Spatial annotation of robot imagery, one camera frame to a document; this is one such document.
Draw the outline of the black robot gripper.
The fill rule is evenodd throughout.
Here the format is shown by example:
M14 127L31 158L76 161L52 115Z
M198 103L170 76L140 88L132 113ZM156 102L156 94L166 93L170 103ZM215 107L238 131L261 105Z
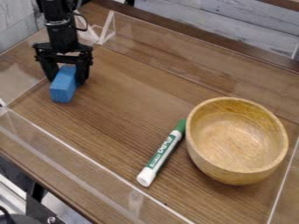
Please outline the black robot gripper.
M42 70L48 81L54 81L59 72L59 63L76 65L76 84L83 86L90 78L90 66L92 65L92 47L79 41L75 21L48 21L46 23L50 40L35 43L36 60L42 64Z

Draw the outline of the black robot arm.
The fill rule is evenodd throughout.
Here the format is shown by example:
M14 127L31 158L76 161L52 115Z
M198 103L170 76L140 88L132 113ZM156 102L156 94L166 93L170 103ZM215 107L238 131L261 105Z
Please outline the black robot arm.
M48 42L35 43L35 60L40 62L48 81L54 81L59 72L59 64L72 64L76 68L75 81L79 86L90 78L90 67L94 64L90 45L79 41L78 32L88 28L76 26L79 15L76 3L79 0L36 0L40 13L44 15L44 25L48 32Z

